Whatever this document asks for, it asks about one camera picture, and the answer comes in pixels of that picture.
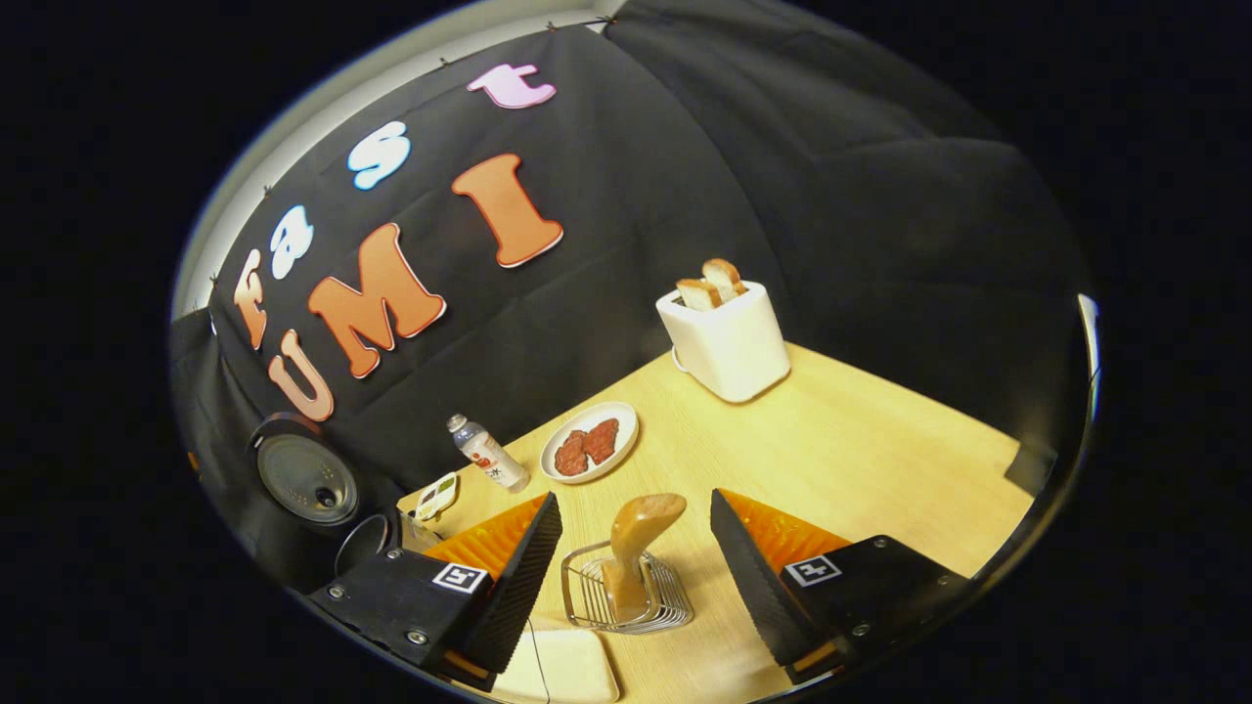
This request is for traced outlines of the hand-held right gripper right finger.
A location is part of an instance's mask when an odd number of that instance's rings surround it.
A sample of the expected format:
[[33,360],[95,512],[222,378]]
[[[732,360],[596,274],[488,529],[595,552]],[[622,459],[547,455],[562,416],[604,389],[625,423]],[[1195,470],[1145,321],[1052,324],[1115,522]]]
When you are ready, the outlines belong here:
[[850,541],[721,487],[710,527],[759,638],[795,684],[888,654],[969,585],[889,535]]

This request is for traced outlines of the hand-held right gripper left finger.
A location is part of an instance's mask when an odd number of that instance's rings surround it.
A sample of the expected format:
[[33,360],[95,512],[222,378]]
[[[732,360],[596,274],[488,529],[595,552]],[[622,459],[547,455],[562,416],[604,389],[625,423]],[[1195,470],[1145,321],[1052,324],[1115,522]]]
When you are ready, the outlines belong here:
[[490,691],[513,659],[560,535],[558,495],[545,492],[426,552],[364,557],[308,600],[384,655]]

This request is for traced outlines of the wire chopstick holder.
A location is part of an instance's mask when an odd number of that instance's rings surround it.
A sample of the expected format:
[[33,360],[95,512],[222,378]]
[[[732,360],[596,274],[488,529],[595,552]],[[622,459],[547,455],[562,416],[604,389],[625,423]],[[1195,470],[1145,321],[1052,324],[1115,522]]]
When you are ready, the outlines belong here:
[[644,636],[674,628],[684,628],[694,619],[692,603],[677,574],[660,557],[645,550],[639,560],[644,577],[645,611],[622,619],[613,611],[608,598],[606,567],[612,561],[608,541],[572,550],[560,562],[560,588],[563,610],[572,628],[613,633],[622,636]]

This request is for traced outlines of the cream rice box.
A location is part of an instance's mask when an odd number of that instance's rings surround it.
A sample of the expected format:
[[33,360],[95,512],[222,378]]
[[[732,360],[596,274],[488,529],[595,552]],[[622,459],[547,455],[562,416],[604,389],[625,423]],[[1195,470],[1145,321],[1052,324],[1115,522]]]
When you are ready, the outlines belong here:
[[598,634],[528,625],[490,695],[510,704],[616,704],[621,690]]

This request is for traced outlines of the wooden spoon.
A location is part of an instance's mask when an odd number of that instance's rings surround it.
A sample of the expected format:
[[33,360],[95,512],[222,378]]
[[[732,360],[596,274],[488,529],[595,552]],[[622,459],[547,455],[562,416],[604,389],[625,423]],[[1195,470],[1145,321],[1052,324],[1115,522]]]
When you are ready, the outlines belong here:
[[608,531],[611,557],[601,567],[608,613],[613,623],[639,619],[649,611],[644,579],[644,551],[684,515],[686,499],[674,492],[639,496],[620,509]]

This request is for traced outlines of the dark grey rice cooker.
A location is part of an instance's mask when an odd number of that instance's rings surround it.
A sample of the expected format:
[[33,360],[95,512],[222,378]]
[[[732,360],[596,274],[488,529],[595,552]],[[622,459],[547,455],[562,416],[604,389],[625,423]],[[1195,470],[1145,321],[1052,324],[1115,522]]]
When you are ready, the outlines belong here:
[[267,507],[255,557],[285,588],[317,593],[366,557],[402,547],[402,487],[346,458],[313,420],[264,418],[247,441],[245,467]]

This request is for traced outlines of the white divided condiment dish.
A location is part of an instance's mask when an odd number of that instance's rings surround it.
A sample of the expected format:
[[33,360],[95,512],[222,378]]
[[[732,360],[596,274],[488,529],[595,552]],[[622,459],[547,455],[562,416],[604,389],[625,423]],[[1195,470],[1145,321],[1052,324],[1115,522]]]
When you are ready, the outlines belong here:
[[458,499],[459,476],[457,472],[448,472],[438,481],[429,484],[419,491],[419,500],[411,516],[421,522],[438,521],[441,515],[449,509]]

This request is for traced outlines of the small clear drink bottle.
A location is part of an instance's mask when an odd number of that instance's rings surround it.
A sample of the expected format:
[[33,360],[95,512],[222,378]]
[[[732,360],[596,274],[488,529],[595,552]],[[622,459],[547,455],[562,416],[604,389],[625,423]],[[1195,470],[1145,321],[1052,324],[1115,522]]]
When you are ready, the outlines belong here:
[[530,484],[530,471],[516,461],[500,442],[475,420],[462,413],[452,415],[446,422],[453,445],[498,486],[520,492]]

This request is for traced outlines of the white round plate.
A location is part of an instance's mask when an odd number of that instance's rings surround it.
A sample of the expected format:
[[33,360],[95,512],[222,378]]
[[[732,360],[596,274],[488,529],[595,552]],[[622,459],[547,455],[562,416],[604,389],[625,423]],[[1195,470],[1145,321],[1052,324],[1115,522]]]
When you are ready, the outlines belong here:
[[[600,463],[600,466],[595,466],[588,460],[587,471],[580,476],[558,476],[553,468],[553,457],[558,446],[562,445],[563,438],[568,436],[568,432],[572,428],[582,428],[582,431],[587,432],[605,418],[620,418],[620,432],[617,433],[616,447],[613,447],[611,458]],[[625,402],[603,402],[603,405],[587,407],[587,410],[576,412],[572,418],[565,420],[563,423],[558,425],[558,428],[547,435],[545,450],[540,455],[541,471],[558,484],[576,485],[598,480],[612,472],[613,468],[618,467],[618,463],[622,463],[627,458],[636,440],[639,440],[639,412],[631,405],[625,405]]]

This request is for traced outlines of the white toaster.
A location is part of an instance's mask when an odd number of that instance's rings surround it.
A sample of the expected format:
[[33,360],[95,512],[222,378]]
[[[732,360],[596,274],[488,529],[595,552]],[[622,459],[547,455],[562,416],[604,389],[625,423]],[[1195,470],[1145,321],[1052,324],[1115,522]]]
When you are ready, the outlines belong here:
[[686,308],[676,289],[654,302],[675,365],[729,405],[756,398],[791,371],[767,291],[745,286],[746,294],[710,312]]

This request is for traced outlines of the black tape patch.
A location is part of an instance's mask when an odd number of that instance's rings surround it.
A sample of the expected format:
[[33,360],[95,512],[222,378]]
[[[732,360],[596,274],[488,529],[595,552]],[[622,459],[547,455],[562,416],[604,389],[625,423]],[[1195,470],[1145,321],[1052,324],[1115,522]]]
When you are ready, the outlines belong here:
[[1055,448],[1047,443],[1020,442],[1014,458],[1007,465],[1005,479],[1027,492],[1032,499],[1045,490],[1055,467]]

